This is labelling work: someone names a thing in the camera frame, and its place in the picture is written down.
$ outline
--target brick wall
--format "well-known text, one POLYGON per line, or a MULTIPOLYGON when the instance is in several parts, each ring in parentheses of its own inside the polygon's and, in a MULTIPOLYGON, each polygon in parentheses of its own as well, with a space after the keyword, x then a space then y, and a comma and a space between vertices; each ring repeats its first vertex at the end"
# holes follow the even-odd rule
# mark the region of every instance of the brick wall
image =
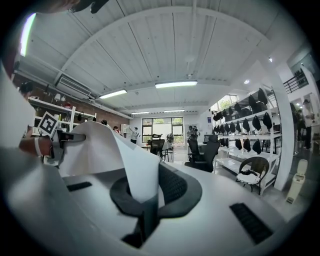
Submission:
MULTIPOLYGON (((16 74, 13 80, 13 83, 15 86, 19 87, 22 83, 31 81, 28 78, 25 78, 24 76, 21 76, 19 74, 16 74)), ((42 84, 38 84, 34 81, 31 81, 33 83, 33 92, 31 96, 38 96, 39 100, 44 101, 44 102, 48 102, 48 103, 53 103, 52 99, 55 97, 56 95, 56 91, 49 89, 48 92, 50 94, 44 94, 44 91, 46 90, 46 87, 43 86, 42 84)), ((121 128, 121 124, 129 124, 129 119, 121 117, 119 115, 104 111, 102 109, 99 109, 98 107, 92 106, 90 104, 84 103, 84 102, 80 102, 77 101, 73 98, 70 97, 65 97, 65 102, 69 102, 71 104, 71 106, 75 106, 75 109, 79 112, 85 112, 87 114, 90 115, 94 115, 96 113, 96 120, 97 122, 101 122, 101 120, 105 119, 107 120, 108 125, 110 125, 112 128, 114 126, 118 126, 118 128, 121 128)), ((45 108, 37 108, 37 113, 36 115, 41 117, 45 111, 48 111, 51 114, 58 114, 57 112, 45 109, 45 108)), ((85 121, 84 118, 82 118, 81 121, 77 120, 77 117, 74 118, 74 122, 75 123, 83 123, 85 121)))

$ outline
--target white cushion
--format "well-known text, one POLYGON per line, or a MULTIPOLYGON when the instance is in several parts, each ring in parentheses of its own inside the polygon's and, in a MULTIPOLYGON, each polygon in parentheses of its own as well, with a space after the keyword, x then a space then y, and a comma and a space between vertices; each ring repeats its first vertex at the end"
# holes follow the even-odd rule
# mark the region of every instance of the white cushion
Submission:
POLYGON ((244 175, 242 173, 239 173, 236 176, 237 180, 242 182, 242 183, 246 183, 249 185, 254 185, 254 184, 258 184, 260 181, 260 178, 255 176, 254 174, 249 174, 249 175, 244 175))

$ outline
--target fluorescent light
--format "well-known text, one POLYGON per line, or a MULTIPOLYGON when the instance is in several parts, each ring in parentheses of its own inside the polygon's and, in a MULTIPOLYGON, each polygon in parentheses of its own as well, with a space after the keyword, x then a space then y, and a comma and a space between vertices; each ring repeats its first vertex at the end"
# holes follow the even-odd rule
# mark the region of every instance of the fluorescent light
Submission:
POLYGON ((136 112, 136 113, 131 113, 132 115, 139 115, 139 114, 149 114, 149 112, 136 112))
POLYGON ((32 23, 34 22, 36 17, 36 14, 32 14, 25 22, 23 31, 22 31, 22 36, 21 36, 21 51, 20 54, 25 57, 27 53, 27 44, 28 44, 28 37, 29 33, 31 30, 32 23))
POLYGON ((155 88, 177 87, 177 86, 195 86, 198 81, 180 81, 180 82, 157 82, 155 88))
POLYGON ((106 99, 106 98, 110 98, 110 97, 113 97, 113 96, 117 96, 117 95, 120 95, 120 94, 126 94, 126 93, 127 93, 127 91, 126 91, 125 89, 123 89, 123 90, 118 90, 118 91, 111 92, 111 93, 109 93, 109 94, 100 96, 100 99, 106 99))
POLYGON ((164 113, 170 113, 170 112, 184 112, 185 110, 165 110, 164 113))

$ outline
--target ceiling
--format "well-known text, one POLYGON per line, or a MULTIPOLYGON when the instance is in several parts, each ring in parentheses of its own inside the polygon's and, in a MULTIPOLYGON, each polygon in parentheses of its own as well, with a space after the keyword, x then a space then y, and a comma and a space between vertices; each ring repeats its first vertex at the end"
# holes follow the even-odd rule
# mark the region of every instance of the ceiling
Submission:
MULTIPOLYGON (((89 8, 37 14, 19 69, 52 85, 65 74, 96 97, 126 89, 97 100, 125 114, 202 111, 233 90, 233 74, 257 47, 277 53, 278 62, 297 48, 291 46, 297 33, 286 29, 294 23, 272 1, 198 0, 195 15, 192 6, 192 0, 110 0, 97 14, 89 8), (186 79, 198 85, 154 86, 186 79)), ((243 84, 236 89, 248 91, 243 84)))

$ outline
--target air conditioner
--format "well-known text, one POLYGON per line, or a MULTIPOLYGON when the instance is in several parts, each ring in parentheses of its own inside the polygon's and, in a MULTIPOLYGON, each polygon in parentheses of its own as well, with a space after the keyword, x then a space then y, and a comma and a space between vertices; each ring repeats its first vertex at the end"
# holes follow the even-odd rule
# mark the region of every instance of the air conditioner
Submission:
POLYGON ((93 98, 89 88, 67 77, 66 75, 60 76, 59 80, 55 84, 55 87, 58 90, 81 100, 93 98))

